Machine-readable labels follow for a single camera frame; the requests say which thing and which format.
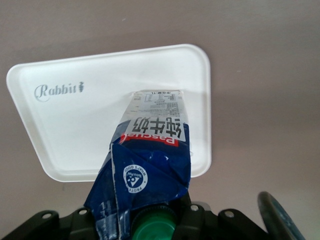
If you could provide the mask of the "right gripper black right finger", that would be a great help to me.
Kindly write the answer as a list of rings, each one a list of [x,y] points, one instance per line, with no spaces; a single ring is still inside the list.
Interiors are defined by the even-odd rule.
[[[186,194],[172,201],[177,214],[173,240],[270,240],[271,235],[241,211],[229,208],[215,215]]]

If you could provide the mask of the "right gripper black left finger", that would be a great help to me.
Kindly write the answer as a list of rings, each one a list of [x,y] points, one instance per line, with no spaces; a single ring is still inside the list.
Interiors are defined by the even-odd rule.
[[[80,207],[60,217],[57,211],[43,210],[9,234],[4,240],[98,240],[95,219],[91,210]]]

